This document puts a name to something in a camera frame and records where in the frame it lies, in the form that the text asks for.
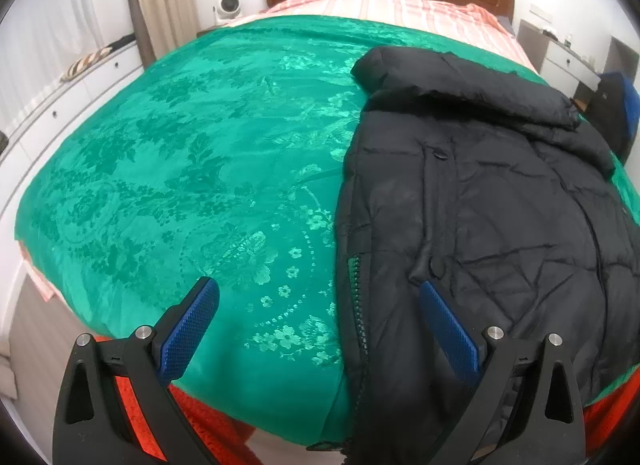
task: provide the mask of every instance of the orange knit fabric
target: orange knit fabric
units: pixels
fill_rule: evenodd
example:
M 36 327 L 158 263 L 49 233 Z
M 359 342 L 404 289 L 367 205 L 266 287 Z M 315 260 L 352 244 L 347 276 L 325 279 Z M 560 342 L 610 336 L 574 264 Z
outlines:
M 587 454 L 594 454 L 606 442 L 640 390 L 640 368 L 612 394 L 584 410 Z
M 96 337 L 96 339 L 107 340 L 106 337 Z M 116 384 L 142 450 L 158 459 L 165 460 L 138 405 L 131 382 L 126 377 L 116 377 Z M 255 427 L 211 409 L 208 405 L 190 397 L 174 385 L 169 385 L 169 390 L 174 395 L 184 416 L 213 456 L 220 462 L 220 465 L 262 465 L 246 445 L 247 440 L 254 433 Z

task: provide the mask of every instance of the white cabinet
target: white cabinet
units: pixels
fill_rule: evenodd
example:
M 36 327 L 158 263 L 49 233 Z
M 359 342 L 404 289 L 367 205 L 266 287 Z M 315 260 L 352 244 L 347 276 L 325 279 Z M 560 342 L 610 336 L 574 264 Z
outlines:
M 598 83 L 600 82 L 600 78 L 593 72 L 593 70 L 591 70 L 591 68 L 587 67 L 585 63 L 583 63 L 580 59 L 575 57 L 575 55 L 571 54 L 556 42 L 549 41 L 548 47 L 546 48 L 545 57 L 545 60 L 553 62 L 556 66 L 558 66 L 558 68 L 561 68 L 568 74 L 572 75 L 577 81 L 582 81 L 582 83 L 590 87 L 591 90 L 598 90 Z
M 540 69 L 540 76 L 549 84 L 571 98 L 578 87 L 578 79 L 568 71 L 560 68 L 555 62 L 545 59 Z
M 65 138 L 142 73 L 137 45 L 124 47 L 63 86 L 57 98 L 28 119 L 22 136 L 12 139 L 0 158 L 0 331 L 9 330 L 12 305 L 24 279 L 14 239 L 22 195 Z
M 542 34 L 531 23 L 522 20 L 518 30 L 518 42 L 524 49 L 533 67 L 549 84 L 572 98 L 578 83 L 593 91 L 598 90 L 600 78 L 578 55 L 563 45 Z
M 89 72 L 82 83 L 85 85 L 92 100 L 97 99 L 107 89 L 109 89 L 116 81 L 123 79 L 132 71 L 142 65 L 140 52 L 136 45 L 125 47 L 114 57 L 109 58 L 97 70 Z
M 0 214 L 20 180 L 29 170 L 31 160 L 20 145 L 15 146 L 0 164 Z
M 82 84 L 73 84 L 31 124 L 20 138 L 20 145 L 35 161 L 65 126 L 91 102 Z

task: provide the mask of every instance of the jacket button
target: jacket button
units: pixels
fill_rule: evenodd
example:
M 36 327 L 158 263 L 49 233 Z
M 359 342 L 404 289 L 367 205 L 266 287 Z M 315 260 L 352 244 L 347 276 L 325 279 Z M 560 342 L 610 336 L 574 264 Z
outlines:
M 433 156 L 435 156 L 438 160 L 448 160 L 449 156 L 443 150 L 434 149 Z
M 429 259 L 429 271 L 436 279 L 442 279 L 447 271 L 447 265 L 445 264 L 444 259 L 434 255 Z

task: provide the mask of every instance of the blue gripper pad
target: blue gripper pad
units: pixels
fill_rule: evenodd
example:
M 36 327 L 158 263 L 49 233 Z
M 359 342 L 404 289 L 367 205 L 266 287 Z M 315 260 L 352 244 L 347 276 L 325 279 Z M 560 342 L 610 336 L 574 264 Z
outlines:
M 158 379 L 162 385 L 181 378 L 220 304 L 220 289 L 213 279 L 204 285 L 160 351 Z
M 430 282 L 420 285 L 419 302 L 427 325 L 456 376 L 469 385 L 480 379 L 478 347 Z

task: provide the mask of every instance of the pink striped bedsheet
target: pink striped bedsheet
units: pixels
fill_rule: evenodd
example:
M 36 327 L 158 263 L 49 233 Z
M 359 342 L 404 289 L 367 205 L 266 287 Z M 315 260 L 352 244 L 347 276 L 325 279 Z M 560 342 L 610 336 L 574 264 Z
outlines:
M 516 39 L 491 12 L 475 4 L 459 6 L 432 0 L 286 0 L 260 14 L 234 20 L 229 26 L 274 16 L 310 14 L 415 28 L 472 44 L 534 70 Z
M 60 293 L 59 289 L 56 288 L 56 285 L 51 283 L 44 276 L 44 274 L 35 267 L 35 265 L 33 264 L 33 260 L 31 259 L 31 255 L 27 250 L 27 247 L 25 247 L 21 241 L 19 241 L 18 244 L 20 245 L 20 252 L 23 259 L 24 268 L 31 278 L 31 281 L 40 292 L 42 298 L 45 301 L 49 301 L 49 299 L 57 297 L 68 307 L 65 298 L 62 296 L 62 293 Z

